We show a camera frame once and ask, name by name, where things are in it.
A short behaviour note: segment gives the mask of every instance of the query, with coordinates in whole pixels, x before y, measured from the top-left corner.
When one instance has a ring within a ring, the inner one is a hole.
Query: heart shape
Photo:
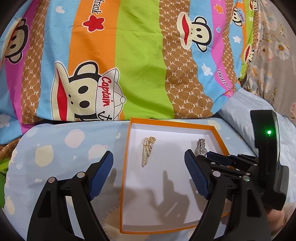
[[[57,6],[56,12],[63,14],[63,13],[65,13],[65,10],[62,9],[62,6]]]

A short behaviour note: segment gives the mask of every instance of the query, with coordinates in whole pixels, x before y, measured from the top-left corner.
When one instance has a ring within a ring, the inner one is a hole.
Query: white star
[[[213,73],[211,72],[211,68],[206,67],[205,64],[203,64],[203,66],[202,66],[202,71],[204,72],[204,75],[205,76],[208,76],[208,75],[212,75],[213,76]]]
[[[238,36],[232,37],[234,39],[235,43],[239,43],[241,42],[241,39]]]
[[[9,127],[10,115],[0,115],[0,128]]]

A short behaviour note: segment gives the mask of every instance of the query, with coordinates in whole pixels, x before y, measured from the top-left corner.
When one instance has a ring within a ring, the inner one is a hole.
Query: wristwatch
[[[205,148],[205,139],[198,140],[198,147],[196,148],[197,155],[205,156],[207,154],[207,149]]]

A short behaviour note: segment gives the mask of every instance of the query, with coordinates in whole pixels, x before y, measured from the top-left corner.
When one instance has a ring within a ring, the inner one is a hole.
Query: red star
[[[104,29],[104,21],[104,18],[96,18],[95,15],[90,15],[88,21],[83,22],[82,26],[87,27],[89,32],[94,32],[96,30],[100,31]]]

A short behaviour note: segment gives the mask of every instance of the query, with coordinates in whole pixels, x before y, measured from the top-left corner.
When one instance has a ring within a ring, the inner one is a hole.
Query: metal bolt
[[[53,183],[55,181],[55,178],[54,177],[50,177],[49,179],[48,179],[48,182],[49,183]]]
[[[242,178],[243,178],[243,180],[246,181],[246,182],[250,181],[250,177],[249,177],[249,176],[243,176]]]
[[[83,178],[84,176],[85,176],[85,173],[84,172],[77,173],[77,177],[78,178]]]
[[[218,171],[213,171],[213,176],[214,177],[219,177],[219,176],[221,176],[221,173],[218,172]]]

